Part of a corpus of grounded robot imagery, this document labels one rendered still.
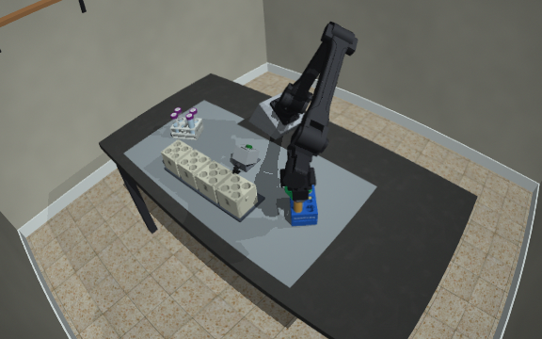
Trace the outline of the white bucket adapter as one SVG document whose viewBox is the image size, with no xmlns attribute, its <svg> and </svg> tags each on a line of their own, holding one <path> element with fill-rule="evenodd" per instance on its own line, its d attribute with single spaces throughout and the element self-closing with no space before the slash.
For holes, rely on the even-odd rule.
<svg viewBox="0 0 542 339">
<path fill-rule="evenodd" d="M 238 218 L 258 202 L 256 185 L 236 173 L 216 189 L 216 194 L 220 206 Z"/>
<path fill-rule="evenodd" d="M 189 153 L 187 156 L 185 156 L 183 159 L 181 159 L 177 163 L 177 166 L 178 166 L 182 179 L 188 184 L 190 184 L 192 187 L 194 187 L 196 190 L 198 190 L 199 187 L 197 185 L 195 175 L 198 172 L 200 172 L 202 169 L 204 169 L 211 162 L 212 162 L 211 158 L 204 155 L 203 153 L 200 153 L 197 150 L 194 150 L 191 153 Z"/>
<path fill-rule="evenodd" d="M 195 175 L 199 192 L 215 203 L 219 203 L 216 189 L 231 176 L 232 171 L 230 169 L 225 168 L 215 161 L 212 161 Z"/>
<path fill-rule="evenodd" d="M 177 162 L 187 156 L 192 151 L 192 147 L 188 146 L 180 140 L 176 140 L 167 148 L 165 148 L 161 152 L 161 154 L 163 156 L 166 168 L 176 174 L 178 177 L 181 177 L 178 170 Z"/>
</svg>

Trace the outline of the blue sample rack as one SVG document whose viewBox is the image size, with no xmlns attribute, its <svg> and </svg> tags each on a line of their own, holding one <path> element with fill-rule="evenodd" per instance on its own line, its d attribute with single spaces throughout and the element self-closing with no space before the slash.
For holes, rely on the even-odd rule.
<svg viewBox="0 0 542 339">
<path fill-rule="evenodd" d="M 292 226 L 317 225 L 318 211 L 314 185 L 310 197 L 313 197 L 313 199 L 303 202 L 303 211 L 301 213 L 294 211 L 294 201 L 290 198 Z"/>
</svg>

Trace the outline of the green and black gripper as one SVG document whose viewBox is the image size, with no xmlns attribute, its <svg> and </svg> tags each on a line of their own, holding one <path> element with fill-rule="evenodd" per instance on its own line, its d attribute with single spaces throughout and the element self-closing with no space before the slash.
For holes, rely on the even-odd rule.
<svg viewBox="0 0 542 339">
<path fill-rule="evenodd" d="M 285 193 L 288 194 L 291 198 L 291 200 L 293 200 L 293 193 L 292 193 L 292 189 L 288 186 L 286 186 L 284 183 L 283 183 L 283 176 L 284 176 L 284 171 L 285 169 L 281 169 L 280 170 L 280 187 L 281 188 L 285 188 Z M 315 172 L 314 172 L 314 168 L 311 168 L 311 184 L 309 185 L 309 190 L 310 192 L 312 191 L 312 185 L 316 186 L 316 178 L 315 178 Z"/>
</svg>

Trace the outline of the white tube rack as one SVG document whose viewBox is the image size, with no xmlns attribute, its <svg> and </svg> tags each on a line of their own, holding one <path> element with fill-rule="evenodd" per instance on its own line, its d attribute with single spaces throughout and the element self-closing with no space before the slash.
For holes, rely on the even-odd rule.
<svg viewBox="0 0 542 339">
<path fill-rule="evenodd" d="M 202 133 L 204 129 L 202 119 L 199 119 L 199 121 L 195 123 L 195 127 L 192 129 L 188 127 L 188 123 L 185 121 L 186 121 L 186 118 L 183 118 L 183 121 L 179 122 L 180 124 L 179 127 L 174 127 L 172 124 L 172 126 L 170 127 L 172 137 L 179 138 L 179 139 L 198 140 L 200 134 Z M 184 125 L 184 127 L 182 127 L 182 125 Z M 175 133 L 175 129 L 179 129 L 181 130 L 181 132 Z M 189 130 L 195 131 L 195 134 L 190 134 Z"/>
</svg>

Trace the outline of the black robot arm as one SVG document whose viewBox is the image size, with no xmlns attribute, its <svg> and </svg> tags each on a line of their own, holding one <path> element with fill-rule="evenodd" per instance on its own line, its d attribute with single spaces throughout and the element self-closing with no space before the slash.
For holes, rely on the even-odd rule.
<svg viewBox="0 0 542 339">
<path fill-rule="evenodd" d="M 329 109 L 343 58 L 345 54 L 353 55 L 358 43 L 353 32 L 333 22 L 327 24 L 321 41 L 321 45 L 299 79 L 293 84 L 289 83 L 281 96 L 270 102 L 283 125 L 298 120 L 300 118 L 298 113 L 303 114 L 311 102 L 287 147 L 283 183 L 292 189 L 294 202 L 309 199 L 311 184 L 309 163 L 312 156 L 317 157 L 327 147 Z M 309 90 L 318 75 L 312 95 Z"/>
</svg>

